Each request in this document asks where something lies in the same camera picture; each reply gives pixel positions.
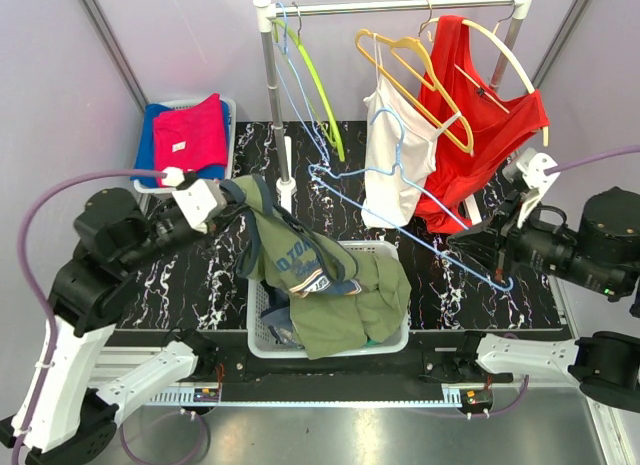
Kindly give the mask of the neon green hanger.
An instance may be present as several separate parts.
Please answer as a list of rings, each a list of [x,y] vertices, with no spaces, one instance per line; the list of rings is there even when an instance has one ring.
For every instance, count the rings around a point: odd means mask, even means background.
[[[312,125],[314,126],[313,134],[324,136],[323,145],[321,146],[322,153],[327,157],[328,149],[327,146],[331,145],[332,148],[337,152],[338,159],[341,162],[344,162],[346,159],[344,144],[342,135],[338,126],[338,122],[336,120],[333,108],[330,104],[329,97],[326,93],[324,84],[320,75],[316,69],[315,63],[311,58],[305,44],[301,38],[301,29],[302,29],[302,21],[301,21],[301,13],[296,11],[299,20],[299,27],[296,31],[293,31],[288,24],[288,15],[286,12],[283,13],[282,18],[275,18],[272,21],[273,31],[272,38],[274,40],[274,44],[280,50],[281,55],[286,60],[287,66],[291,74],[294,76],[298,83],[298,87],[300,90],[300,94],[305,102],[305,107],[307,108],[307,112],[311,119]],[[312,80],[313,85],[315,86],[316,92],[320,99],[320,103],[324,109],[326,119],[322,120],[320,118],[319,113],[315,110],[311,101],[308,98],[304,90],[304,86],[302,85],[301,79],[295,68],[293,62],[290,58],[290,48],[293,47],[299,54],[302,62],[304,63],[309,76]]]

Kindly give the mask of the red tank top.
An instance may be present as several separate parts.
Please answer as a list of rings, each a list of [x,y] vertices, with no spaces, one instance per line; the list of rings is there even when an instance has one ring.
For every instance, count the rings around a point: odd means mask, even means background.
[[[434,197],[420,197],[415,215],[431,233],[454,234],[469,226],[459,207],[484,188],[506,158],[549,125],[540,92],[503,100],[477,73],[471,54],[471,27],[459,16],[438,20],[431,50],[435,75],[470,125],[473,152],[462,151],[441,135],[436,146],[436,170],[424,188]]]

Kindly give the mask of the white pink garment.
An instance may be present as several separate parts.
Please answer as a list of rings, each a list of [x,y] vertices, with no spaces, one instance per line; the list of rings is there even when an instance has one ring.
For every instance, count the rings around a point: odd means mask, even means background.
[[[374,50],[373,43],[370,55],[380,58],[384,66],[383,46]],[[375,73],[375,88],[363,99],[367,144],[361,217],[368,228],[403,227],[414,215],[426,179],[436,171],[438,140],[448,137],[376,69]],[[452,115],[450,110],[443,119],[438,118],[446,131],[457,122]]]

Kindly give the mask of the olive green tank top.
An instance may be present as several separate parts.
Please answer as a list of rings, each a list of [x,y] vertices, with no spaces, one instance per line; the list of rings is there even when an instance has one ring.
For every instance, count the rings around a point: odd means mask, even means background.
[[[249,238],[236,274],[289,296],[298,343],[320,359],[383,342],[402,324],[411,285],[392,257],[349,251],[279,205],[259,175],[223,180],[241,188]]]

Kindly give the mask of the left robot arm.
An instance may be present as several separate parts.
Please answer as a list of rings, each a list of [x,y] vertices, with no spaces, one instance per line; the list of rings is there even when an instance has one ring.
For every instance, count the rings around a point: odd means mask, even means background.
[[[191,226],[183,205],[156,219],[133,195],[110,188],[93,195],[75,219],[79,242],[51,291],[35,292],[47,314],[43,349],[21,408],[1,422],[1,442],[13,463],[86,464],[123,422],[150,398],[184,380],[218,371],[217,346],[194,329],[178,332],[159,352],[99,387],[90,378],[137,291],[137,272],[224,231],[246,207],[230,191],[213,189],[196,203],[204,213]]]

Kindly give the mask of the blue-grey tank top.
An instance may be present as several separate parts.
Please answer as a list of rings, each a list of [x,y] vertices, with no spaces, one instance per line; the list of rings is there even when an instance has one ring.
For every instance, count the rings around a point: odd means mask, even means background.
[[[279,343],[287,347],[301,348],[294,335],[289,296],[265,281],[261,282],[261,286],[268,297],[266,308],[260,313],[262,323]]]

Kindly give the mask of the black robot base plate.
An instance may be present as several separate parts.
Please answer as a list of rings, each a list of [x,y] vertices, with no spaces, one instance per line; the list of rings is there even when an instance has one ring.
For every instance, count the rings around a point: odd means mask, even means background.
[[[159,346],[175,333],[167,331],[117,330],[101,352],[91,374],[91,384],[106,383],[142,364],[160,351]],[[224,366],[222,403],[266,402],[417,402],[443,399],[441,385],[453,387],[486,382],[489,372],[471,365],[471,352],[461,352],[467,338],[479,338],[479,330],[410,331],[409,341],[388,354],[308,358],[261,358],[249,349],[248,331],[205,331],[204,338],[218,347],[217,363]],[[507,347],[506,368],[493,383],[507,384],[529,375],[530,385],[575,387],[576,381],[554,365],[552,358],[568,358],[568,346],[560,340],[568,332],[525,331]],[[533,365],[516,357],[515,346],[535,345],[551,358]]]

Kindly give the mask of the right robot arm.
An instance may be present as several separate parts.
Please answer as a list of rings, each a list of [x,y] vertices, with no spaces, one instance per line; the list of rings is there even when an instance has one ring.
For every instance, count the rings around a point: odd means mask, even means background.
[[[448,246],[502,280],[520,268],[595,292],[611,303],[639,294],[639,196],[613,187],[592,196],[579,228],[541,220],[538,205],[519,224],[522,199],[511,193],[494,214],[448,237]],[[454,356],[466,381],[490,374],[564,380],[601,404],[639,410],[639,341],[610,331],[542,342],[469,332]]]

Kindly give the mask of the yellow hanger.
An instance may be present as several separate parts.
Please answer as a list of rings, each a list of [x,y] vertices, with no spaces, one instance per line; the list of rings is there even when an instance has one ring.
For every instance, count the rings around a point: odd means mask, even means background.
[[[380,58],[375,58],[370,55],[361,44],[362,38],[371,38],[374,43],[374,50],[378,49],[379,45],[385,45],[388,47],[391,55],[427,90],[435,92],[439,95],[451,110],[453,115],[451,119],[453,121],[460,121],[461,126],[465,132],[465,140],[459,139],[453,132],[446,131],[444,122],[439,120],[430,110],[428,110],[421,101],[419,101],[409,90],[402,85],[402,83],[396,79],[383,65]],[[444,131],[444,134],[454,143],[454,145],[462,152],[472,156],[474,154],[474,136],[471,126],[468,120],[463,116],[461,110],[446,91],[443,84],[438,79],[435,69],[429,53],[422,45],[419,38],[415,37],[402,37],[400,39],[391,39],[386,36],[374,33],[367,29],[360,29],[355,35],[355,46],[358,52],[365,57],[376,69],[381,73],[406,100],[408,100],[418,112],[420,112],[430,123],[437,126]],[[424,71],[419,73],[413,68],[399,53],[399,50],[411,51],[424,66]]]

